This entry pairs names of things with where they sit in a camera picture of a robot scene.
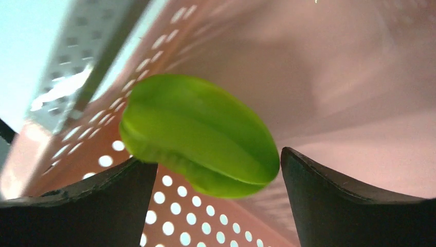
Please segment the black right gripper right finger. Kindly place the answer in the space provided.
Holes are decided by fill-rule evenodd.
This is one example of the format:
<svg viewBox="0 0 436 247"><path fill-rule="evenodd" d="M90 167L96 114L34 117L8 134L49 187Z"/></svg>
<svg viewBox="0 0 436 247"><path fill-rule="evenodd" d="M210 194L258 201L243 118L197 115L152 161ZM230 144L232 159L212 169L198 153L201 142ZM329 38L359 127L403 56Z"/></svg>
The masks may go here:
<svg viewBox="0 0 436 247"><path fill-rule="evenodd" d="M435 246L435 199L364 183L290 147L281 168L301 246Z"/></svg>

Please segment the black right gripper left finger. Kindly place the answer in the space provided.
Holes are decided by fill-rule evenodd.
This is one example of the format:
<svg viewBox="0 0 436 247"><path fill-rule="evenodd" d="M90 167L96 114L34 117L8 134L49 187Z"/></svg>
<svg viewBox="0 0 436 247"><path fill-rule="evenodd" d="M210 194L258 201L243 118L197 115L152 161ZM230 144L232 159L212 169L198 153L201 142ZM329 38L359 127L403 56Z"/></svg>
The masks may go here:
<svg viewBox="0 0 436 247"><path fill-rule="evenodd" d="M1 246L139 246L156 163L122 164L37 197L1 201Z"/></svg>

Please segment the green bell pepper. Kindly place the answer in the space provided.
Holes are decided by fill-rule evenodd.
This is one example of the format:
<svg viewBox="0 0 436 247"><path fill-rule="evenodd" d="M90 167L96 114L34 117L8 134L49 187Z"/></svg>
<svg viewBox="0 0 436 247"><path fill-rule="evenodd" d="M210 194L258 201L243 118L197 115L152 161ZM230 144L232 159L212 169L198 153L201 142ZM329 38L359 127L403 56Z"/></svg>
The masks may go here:
<svg viewBox="0 0 436 247"><path fill-rule="evenodd" d="M119 134L133 157L164 165L211 197L253 195L280 170L275 141L260 117L197 77L160 74L137 82Z"/></svg>

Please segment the pink perforated plastic basket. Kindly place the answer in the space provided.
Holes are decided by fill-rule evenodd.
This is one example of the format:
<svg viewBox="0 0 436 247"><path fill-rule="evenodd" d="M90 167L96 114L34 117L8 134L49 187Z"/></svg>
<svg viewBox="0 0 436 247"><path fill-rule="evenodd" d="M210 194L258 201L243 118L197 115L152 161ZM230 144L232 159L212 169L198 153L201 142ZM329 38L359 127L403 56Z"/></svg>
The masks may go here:
<svg viewBox="0 0 436 247"><path fill-rule="evenodd" d="M160 74L252 108L280 170L226 200L156 163L139 246L301 246L285 147L435 199L435 1L1 1L1 201L135 158L119 123L135 84Z"/></svg>

